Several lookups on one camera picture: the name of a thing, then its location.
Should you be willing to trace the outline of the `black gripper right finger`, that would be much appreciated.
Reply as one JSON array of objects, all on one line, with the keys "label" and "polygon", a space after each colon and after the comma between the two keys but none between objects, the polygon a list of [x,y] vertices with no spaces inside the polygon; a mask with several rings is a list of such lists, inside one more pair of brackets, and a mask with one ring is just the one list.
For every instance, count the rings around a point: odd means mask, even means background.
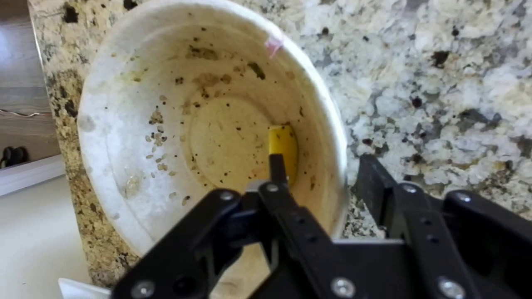
[{"label": "black gripper right finger", "polygon": [[411,253],[435,299],[532,299],[532,223],[466,189],[436,199],[397,183],[372,155],[358,159],[353,194],[387,239]]}]

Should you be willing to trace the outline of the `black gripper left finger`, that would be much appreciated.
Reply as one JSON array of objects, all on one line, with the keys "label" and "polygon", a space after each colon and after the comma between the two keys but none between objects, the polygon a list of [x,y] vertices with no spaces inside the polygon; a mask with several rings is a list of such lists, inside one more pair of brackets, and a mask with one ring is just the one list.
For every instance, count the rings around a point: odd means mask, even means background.
[{"label": "black gripper left finger", "polygon": [[269,158],[269,171],[254,191],[209,191],[111,287],[111,299],[205,299],[249,244],[262,249],[269,267],[257,297],[327,297],[330,277],[315,256],[330,241],[288,194],[278,155]]}]

